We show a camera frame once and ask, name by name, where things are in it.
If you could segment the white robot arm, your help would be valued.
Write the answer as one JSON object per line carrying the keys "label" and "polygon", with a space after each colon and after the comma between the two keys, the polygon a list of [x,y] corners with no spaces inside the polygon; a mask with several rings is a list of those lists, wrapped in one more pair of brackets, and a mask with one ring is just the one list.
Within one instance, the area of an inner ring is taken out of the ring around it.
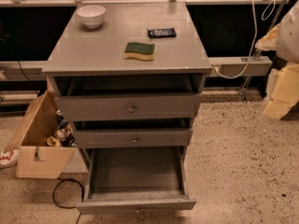
{"label": "white robot arm", "polygon": [[299,1],[255,45],[259,50],[274,50],[286,62],[280,70],[272,69],[267,81],[262,118],[282,119],[299,102]]}

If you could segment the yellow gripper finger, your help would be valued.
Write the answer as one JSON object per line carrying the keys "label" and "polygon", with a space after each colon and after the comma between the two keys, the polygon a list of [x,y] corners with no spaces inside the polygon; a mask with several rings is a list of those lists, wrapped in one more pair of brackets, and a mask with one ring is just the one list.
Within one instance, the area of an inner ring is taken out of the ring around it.
{"label": "yellow gripper finger", "polygon": [[280,120],[299,102],[299,64],[287,63],[280,70],[273,68],[268,77],[262,117]]}
{"label": "yellow gripper finger", "polygon": [[263,51],[276,50],[279,24],[257,41],[255,48]]}

